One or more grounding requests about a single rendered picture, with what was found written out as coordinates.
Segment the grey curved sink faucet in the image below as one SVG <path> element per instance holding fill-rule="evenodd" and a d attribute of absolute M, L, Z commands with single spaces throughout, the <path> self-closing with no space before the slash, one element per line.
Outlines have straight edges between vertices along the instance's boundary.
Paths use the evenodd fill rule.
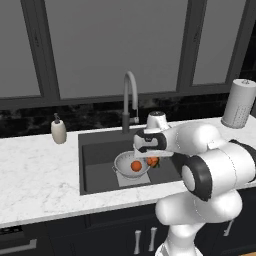
<path fill-rule="evenodd" d="M 135 111 L 135 116 L 131 117 L 128 107 L 129 91 L 132 91 L 132 109 Z M 123 113 L 122 113 L 122 132 L 127 134 L 131 123 L 139 123 L 139 107 L 138 107 L 138 92 L 134 74 L 127 71 L 124 76 L 124 94 L 123 94 Z"/>

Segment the dark framed window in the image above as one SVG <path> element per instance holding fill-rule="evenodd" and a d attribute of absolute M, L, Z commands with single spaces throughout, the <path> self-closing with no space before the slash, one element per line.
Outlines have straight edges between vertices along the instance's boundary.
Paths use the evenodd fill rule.
<path fill-rule="evenodd" d="M 238 78 L 256 0 L 0 0 L 0 109 L 217 94 Z"/>

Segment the dark cupboard door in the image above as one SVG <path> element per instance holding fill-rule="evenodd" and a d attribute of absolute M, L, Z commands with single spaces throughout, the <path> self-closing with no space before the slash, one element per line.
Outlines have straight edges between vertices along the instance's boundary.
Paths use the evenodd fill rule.
<path fill-rule="evenodd" d="M 223 236 L 230 221 L 206 224 L 197 235 L 204 256 L 241 256 L 256 252 L 256 188 L 239 190 L 243 209 L 234 219 L 229 236 Z"/>
<path fill-rule="evenodd" d="M 157 227 L 157 232 L 155 236 L 155 243 L 154 243 L 154 251 L 150 252 L 149 250 L 149 243 L 150 243 L 150 236 L 151 236 L 151 227 Z M 159 220 L 151 215 L 145 224 L 145 243 L 144 243 L 144 250 L 145 256 L 154 256 L 158 247 L 165 241 L 167 234 L 168 234 L 168 226 L 165 226 L 159 222 Z"/>
<path fill-rule="evenodd" d="M 87 225 L 100 239 L 96 249 L 103 256 L 142 256 L 145 220 L 142 217 L 124 217 L 113 213 L 93 214 Z M 135 231 L 141 230 L 140 254 L 134 255 Z"/>

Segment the white metal colander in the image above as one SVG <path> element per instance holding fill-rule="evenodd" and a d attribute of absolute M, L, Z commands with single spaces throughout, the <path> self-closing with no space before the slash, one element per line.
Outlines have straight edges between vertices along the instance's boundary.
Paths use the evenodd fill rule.
<path fill-rule="evenodd" d="M 131 163 L 133 161 L 140 161 L 142 169 L 139 172 L 134 172 L 131 169 Z M 150 166 L 147 164 L 145 158 L 136 158 L 133 151 L 125 151 L 120 153 L 114 160 L 112 169 L 117 173 L 121 174 L 127 179 L 138 179 L 147 173 Z"/>

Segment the dark dishwasher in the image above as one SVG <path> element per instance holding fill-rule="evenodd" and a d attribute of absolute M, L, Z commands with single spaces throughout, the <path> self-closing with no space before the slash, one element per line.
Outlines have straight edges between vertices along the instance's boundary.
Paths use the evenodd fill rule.
<path fill-rule="evenodd" d="M 53 249 L 43 223 L 0 228 L 0 249 L 25 245 L 37 240 L 37 248 L 0 256 L 54 256 Z"/>

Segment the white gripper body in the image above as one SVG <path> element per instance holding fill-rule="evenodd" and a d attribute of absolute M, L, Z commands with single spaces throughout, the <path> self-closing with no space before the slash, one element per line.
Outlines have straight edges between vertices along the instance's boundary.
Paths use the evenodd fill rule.
<path fill-rule="evenodd" d="M 147 152 L 141 153 L 133 144 L 134 155 L 136 158 L 147 158 L 147 157 L 172 157 L 174 152 L 164 151 L 164 150 L 149 150 Z"/>

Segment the white paper towel roll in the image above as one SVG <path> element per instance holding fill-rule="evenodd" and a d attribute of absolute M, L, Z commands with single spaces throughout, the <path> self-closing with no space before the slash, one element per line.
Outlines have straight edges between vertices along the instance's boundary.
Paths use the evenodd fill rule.
<path fill-rule="evenodd" d="M 246 125 L 256 98 L 256 82 L 234 79 L 221 123 L 229 128 L 241 129 Z"/>

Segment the beige soap dispenser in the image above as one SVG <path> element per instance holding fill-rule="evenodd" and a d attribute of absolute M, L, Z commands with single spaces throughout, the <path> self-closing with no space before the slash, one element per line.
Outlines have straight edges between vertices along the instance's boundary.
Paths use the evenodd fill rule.
<path fill-rule="evenodd" d="M 51 134 L 56 144 L 63 144 L 66 142 L 66 126 L 57 113 L 54 114 L 54 120 L 51 123 Z"/>

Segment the dark grey sink basin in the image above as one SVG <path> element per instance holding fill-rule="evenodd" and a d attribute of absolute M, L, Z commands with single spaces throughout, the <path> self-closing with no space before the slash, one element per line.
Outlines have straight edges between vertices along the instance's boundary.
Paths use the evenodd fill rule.
<path fill-rule="evenodd" d="M 150 168 L 146 175 L 135 181 L 114 172 L 115 158 L 122 152 L 133 150 L 133 136 L 137 131 L 138 128 L 131 129 L 128 134 L 115 130 L 78 135 L 81 195 L 181 180 L 181 167 L 187 159 L 181 154 L 162 158 L 159 167 Z"/>

